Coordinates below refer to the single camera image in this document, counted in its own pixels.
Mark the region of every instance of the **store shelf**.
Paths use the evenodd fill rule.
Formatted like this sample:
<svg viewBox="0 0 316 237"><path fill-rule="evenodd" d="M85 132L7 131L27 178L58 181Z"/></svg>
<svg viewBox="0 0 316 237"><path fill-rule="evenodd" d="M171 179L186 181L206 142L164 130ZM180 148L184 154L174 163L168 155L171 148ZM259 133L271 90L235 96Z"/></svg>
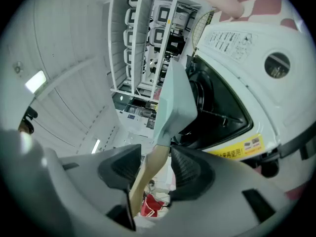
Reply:
<svg viewBox="0 0 316 237"><path fill-rule="evenodd" d="M154 93L155 93L155 89L157 86L158 77L159 77L159 74L160 74L160 71L161 71L161 68L163 65L164 53L165 53L166 48L167 48L167 43L169 40L169 35L170 35L170 31L171 31L173 17L174 17L174 14L176 12L176 9L177 9L177 2L178 2L178 0L172 0L172 4L171 4L169 16L168 16L168 21L167 21L166 28L165 28L164 33L163 33L163 39L162 39L162 44L160 47L159 58L158 58L157 66L156 66L156 73L155 73L155 78L154 78L154 83L153 83L153 88L152 88L152 93L151 93L151 99L154 99Z"/></svg>
<svg viewBox="0 0 316 237"><path fill-rule="evenodd" d="M144 57L153 0L138 0L132 42L132 92L142 81Z"/></svg>
<svg viewBox="0 0 316 237"><path fill-rule="evenodd" d="M125 25L125 14L130 6L127 0L111 0L108 22L108 45L111 74L113 86L116 90L126 79L126 64L124 62L124 45L123 32L127 29Z"/></svg>

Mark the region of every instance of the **warning label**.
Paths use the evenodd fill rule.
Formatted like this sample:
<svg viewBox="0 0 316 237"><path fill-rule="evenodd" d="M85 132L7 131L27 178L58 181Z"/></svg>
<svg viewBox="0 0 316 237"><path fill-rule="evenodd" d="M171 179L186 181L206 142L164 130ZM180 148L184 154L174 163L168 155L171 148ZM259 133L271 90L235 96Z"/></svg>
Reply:
<svg viewBox="0 0 316 237"><path fill-rule="evenodd" d="M257 134L244 141L238 142L231 146L224 147L222 149L209 151L208 153L225 158L238 159L258 154L262 152L264 149L265 146L263 144L262 135Z"/></svg>

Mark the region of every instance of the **fluorescent light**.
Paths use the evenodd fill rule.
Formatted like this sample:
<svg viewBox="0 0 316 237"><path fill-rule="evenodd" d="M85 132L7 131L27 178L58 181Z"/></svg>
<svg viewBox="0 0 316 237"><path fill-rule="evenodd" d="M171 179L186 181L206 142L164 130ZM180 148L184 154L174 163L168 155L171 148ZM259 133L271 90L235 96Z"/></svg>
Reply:
<svg viewBox="0 0 316 237"><path fill-rule="evenodd" d="M97 148L98 148L99 143L100 143L100 140L97 140L97 142L96 142L95 145L94 145L94 148L92 149L92 152L91 152L92 154L94 154L95 151L97 151Z"/></svg>
<svg viewBox="0 0 316 237"><path fill-rule="evenodd" d="M44 75L43 70L38 71L31 79L27 81L25 86L34 93L37 89L46 82L46 77Z"/></svg>

